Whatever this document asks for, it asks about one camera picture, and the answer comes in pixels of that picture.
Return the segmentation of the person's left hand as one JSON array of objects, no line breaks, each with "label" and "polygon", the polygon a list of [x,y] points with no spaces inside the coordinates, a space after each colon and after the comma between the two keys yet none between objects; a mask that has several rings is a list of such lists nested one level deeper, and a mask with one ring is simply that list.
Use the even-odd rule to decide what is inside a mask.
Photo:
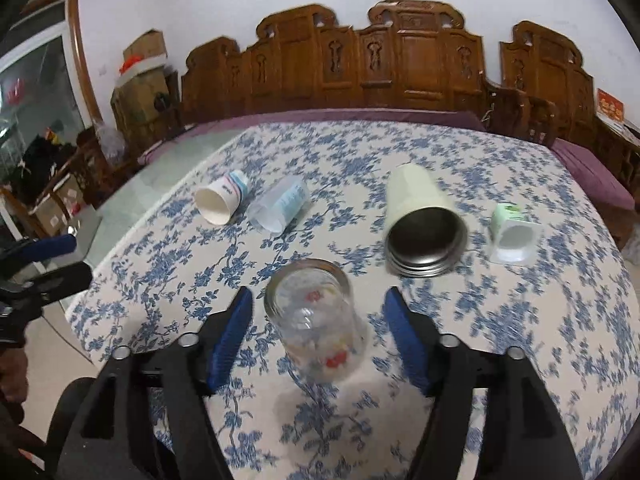
[{"label": "person's left hand", "polygon": [[6,349],[0,356],[1,391],[9,403],[22,404],[28,396],[28,357],[23,348]]}]

